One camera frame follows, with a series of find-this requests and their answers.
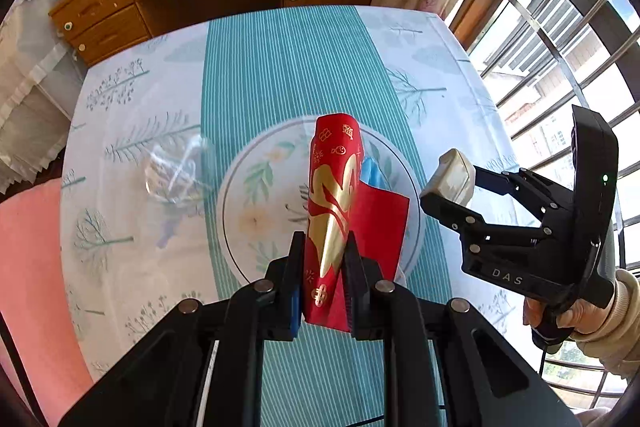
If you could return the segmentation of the beige small box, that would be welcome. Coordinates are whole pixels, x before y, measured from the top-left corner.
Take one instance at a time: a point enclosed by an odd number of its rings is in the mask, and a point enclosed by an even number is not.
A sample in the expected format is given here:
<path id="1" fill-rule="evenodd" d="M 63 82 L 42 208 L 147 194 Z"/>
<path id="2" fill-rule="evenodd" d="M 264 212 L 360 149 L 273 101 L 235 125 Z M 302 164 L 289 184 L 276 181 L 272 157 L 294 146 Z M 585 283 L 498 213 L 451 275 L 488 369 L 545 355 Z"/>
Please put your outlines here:
<path id="1" fill-rule="evenodd" d="M 461 206 L 471 200 L 476 181 L 476 168 L 456 148 L 447 150 L 438 158 L 438 166 L 420 196 L 436 194 Z"/>

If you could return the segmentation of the teal white patterned tablecloth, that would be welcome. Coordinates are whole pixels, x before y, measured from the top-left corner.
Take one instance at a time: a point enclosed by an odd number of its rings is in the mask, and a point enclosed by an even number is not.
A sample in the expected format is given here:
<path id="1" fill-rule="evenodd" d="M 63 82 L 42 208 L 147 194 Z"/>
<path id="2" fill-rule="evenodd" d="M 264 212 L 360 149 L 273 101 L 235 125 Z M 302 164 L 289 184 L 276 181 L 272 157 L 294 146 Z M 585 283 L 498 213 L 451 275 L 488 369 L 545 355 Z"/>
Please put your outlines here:
<path id="1" fill-rule="evenodd" d="M 213 303 L 262 277 L 306 227 L 309 145 L 323 114 L 354 116 L 364 157 L 416 200 L 442 153 L 515 170 L 470 58 L 435 15 L 312 6 L 230 16 L 89 69 L 68 138 L 61 244 L 70 316 L 101 378 L 180 300 Z M 146 193 L 157 142 L 198 132 L 213 192 Z"/>

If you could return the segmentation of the blue face mask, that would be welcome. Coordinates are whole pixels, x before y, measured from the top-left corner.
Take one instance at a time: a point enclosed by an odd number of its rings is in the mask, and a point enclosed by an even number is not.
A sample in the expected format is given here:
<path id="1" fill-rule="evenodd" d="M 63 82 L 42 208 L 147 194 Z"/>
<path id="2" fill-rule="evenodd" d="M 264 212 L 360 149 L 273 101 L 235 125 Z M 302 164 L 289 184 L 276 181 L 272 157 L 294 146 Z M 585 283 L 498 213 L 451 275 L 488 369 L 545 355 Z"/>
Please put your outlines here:
<path id="1" fill-rule="evenodd" d="M 366 156 L 361 164 L 360 181 L 380 190 L 388 189 L 384 173 L 378 167 L 376 160 L 369 156 Z"/>

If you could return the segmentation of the pink bed cover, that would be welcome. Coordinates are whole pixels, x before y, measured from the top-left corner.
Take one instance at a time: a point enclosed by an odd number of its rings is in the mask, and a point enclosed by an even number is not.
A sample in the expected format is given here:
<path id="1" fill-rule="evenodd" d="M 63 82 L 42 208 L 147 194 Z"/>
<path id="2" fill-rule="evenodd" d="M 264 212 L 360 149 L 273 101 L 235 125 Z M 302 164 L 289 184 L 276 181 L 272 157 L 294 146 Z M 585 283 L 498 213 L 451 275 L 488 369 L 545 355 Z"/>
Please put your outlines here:
<path id="1" fill-rule="evenodd" d="M 51 426 L 92 386 L 63 281 L 61 181 L 1 204 L 1 313 Z"/>

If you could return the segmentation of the clear plastic wrapper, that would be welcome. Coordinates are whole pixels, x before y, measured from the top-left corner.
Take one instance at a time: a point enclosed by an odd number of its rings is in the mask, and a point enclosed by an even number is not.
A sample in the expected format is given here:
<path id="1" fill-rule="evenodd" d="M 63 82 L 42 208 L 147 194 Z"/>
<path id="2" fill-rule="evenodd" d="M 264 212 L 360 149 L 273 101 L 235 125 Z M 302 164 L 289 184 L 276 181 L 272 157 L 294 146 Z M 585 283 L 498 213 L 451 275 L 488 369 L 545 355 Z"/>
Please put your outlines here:
<path id="1" fill-rule="evenodd" d="M 146 193 L 157 202 L 177 207 L 203 202 L 213 192 L 204 164 L 211 150 L 198 132 L 153 144 L 143 163 Z"/>

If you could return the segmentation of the window with metal grille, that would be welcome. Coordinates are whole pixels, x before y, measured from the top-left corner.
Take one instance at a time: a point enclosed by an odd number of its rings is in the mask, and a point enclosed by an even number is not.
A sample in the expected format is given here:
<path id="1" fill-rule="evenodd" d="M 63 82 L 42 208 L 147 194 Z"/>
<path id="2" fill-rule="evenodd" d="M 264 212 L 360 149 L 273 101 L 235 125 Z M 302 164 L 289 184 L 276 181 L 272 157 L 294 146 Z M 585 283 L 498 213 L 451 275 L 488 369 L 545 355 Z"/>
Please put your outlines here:
<path id="1" fill-rule="evenodd" d="M 570 185 L 572 110 L 600 113 L 618 144 L 615 262 L 639 268 L 639 14 L 630 0 L 463 0 L 469 52 L 516 161 Z"/>

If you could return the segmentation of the red gold gift bag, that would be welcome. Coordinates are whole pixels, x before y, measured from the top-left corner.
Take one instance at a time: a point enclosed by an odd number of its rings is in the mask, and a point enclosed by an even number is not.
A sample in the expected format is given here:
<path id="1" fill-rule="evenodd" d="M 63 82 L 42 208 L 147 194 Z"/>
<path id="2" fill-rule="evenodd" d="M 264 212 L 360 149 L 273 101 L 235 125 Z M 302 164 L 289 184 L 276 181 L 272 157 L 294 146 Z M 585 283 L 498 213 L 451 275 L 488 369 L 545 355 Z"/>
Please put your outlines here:
<path id="1" fill-rule="evenodd" d="M 347 114 L 316 120 L 310 143 L 308 230 L 304 259 L 304 315 L 317 326 L 347 332 L 341 264 L 350 234 L 360 256 L 396 275 L 409 199 L 361 179 L 359 124 Z"/>

